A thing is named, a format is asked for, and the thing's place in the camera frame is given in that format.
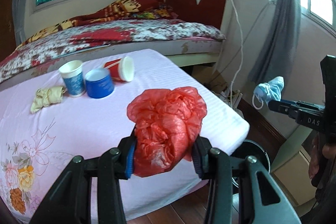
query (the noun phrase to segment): red headboard panel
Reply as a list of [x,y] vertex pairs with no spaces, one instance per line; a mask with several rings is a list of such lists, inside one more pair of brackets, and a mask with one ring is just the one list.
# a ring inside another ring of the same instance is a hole
[[221,28],[226,0],[166,0],[178,18],[187,22],[198,22]]

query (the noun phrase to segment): paper cup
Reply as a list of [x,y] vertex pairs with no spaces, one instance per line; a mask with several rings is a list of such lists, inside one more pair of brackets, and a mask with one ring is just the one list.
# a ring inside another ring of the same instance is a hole
[[107,69],[93,69],[85,75],[87,94],[91,98],[99,99],[110,95],[114,85]]
[[85,93],[82,66],[82,61],[74,60],[58,69],[71,97],[79,97]]
[[134,62],[129,56],[104,64],[114,80],[131,82],[134,79]]

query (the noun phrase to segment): pink tablecloth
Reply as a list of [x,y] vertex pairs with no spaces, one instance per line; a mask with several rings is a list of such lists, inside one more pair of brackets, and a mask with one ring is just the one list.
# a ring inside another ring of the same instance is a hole
[[[153,50],[88,61],[83,71],[126,55],[134,59],[135,79],[130,83],[116,83],[115,90],[106,98],[91,99],[86,94],[79,98],[65,97],[62,103],[31,114],[30,106],[38,88],[63,83],[57,71],[0,92],[0,196],[18,219],[29,222],[74,155],[86,159],[98,157],[130,135],[134,123],[128,120],[126,107],[145,89],[194,86],[208,108],[201,135],[228,154],[246,138],[249,125],[245,120]],[[121,181],[126,218],[157,210],[181,198],[199,182],[193,163],[186,160],[164,174],[147,178],[132,176],[128,181]],[[92,191],[95,195],[95,181]],[[97,223],[95,198],[92,198],[92,222]]]

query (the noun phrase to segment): bed frame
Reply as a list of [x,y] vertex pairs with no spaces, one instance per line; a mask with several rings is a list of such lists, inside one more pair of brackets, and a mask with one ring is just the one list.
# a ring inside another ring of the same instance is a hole
[[[232,4],[230,0],[159,1],[172,6],[174,12],[179,15],[179,19],[185,20],[187,22],[198,22],[205,25],[211,25],[220,29],[224,34],[227,33],[228,25],[232,15]],[[223,43],[218,41],[200,40],[197,41],[197,47],[195,47],[195,42],[192,40],[177,40],[174,41],[174,47],[170,47],[171,49],[165,49],[163,51],[162,43],[167,43],[167,41],[121,43],[77,51],[15,75],[14,77],[0,84],[0,91],[38,75],[57,70],[63,64],[76,59],[89,61],[115,54],[150,48],[167,56],[179,67],[183,67],[217,62],[223,49]]]

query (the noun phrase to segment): face mask ear loop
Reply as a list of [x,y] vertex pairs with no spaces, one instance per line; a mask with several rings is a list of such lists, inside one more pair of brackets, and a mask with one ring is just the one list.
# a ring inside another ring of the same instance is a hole
[[264,106],[264,102],[261,101],[261,107],[256,107],[256,105],[254,104],[254,99],[255,99],[255,94],[253,94],[253,97],[252,97],[252,105],[253,107],[256,109],[256,110],[261,110]]

